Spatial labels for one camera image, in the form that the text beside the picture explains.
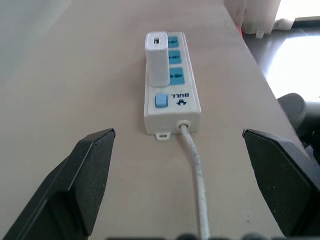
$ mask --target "dark floor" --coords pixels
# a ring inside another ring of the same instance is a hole
[[[244,34],[243,39],[276,98],[298,93],[320,101],[320,27],[274,30],[262,39]]]

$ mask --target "white power strip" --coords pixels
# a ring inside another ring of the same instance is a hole
[[[145,50],[146,132],[158,141],[166,141],[171,134],[181,133],[181,125],[186,125],[190,133],[197,131],[201,107],[185,34],[151,32],[146,36]],[[166,74],[163,79],[155,79],[160,76],[159,69],[167,73],[168,68],[169,81]]]

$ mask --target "white cable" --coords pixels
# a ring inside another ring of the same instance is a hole
[[[193,156],[194,168],[196,172],[200,237],[201,237],[201,240],[207,240],[210,237],[210,228],[209,228],[208,208],[207,208],[207,200],[206,200],[206,187],[205,187],[205,181],[204,181],[204,176],[203,176],[201,162],[200,162],[200,156],[198,154],[196,145],[188,132],[188,127],[186,125],[181,125],[180,130]]]

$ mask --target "switch button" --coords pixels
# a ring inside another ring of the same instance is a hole
[[[155,107],[157,109],[162,109],[168,107],[168,96],[165,93],[158,93],[155,96]]]

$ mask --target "table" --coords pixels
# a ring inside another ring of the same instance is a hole
[[[77,0],[0,92],[0,237],[84,136],[115,128],[90,240],[197,233],[192,159],[179,135],[144,128],[145,36],[184,32],[202,108],[192,134],[213,236],[282,235],[255,180],[244,128],[302,148],[221,1]]]

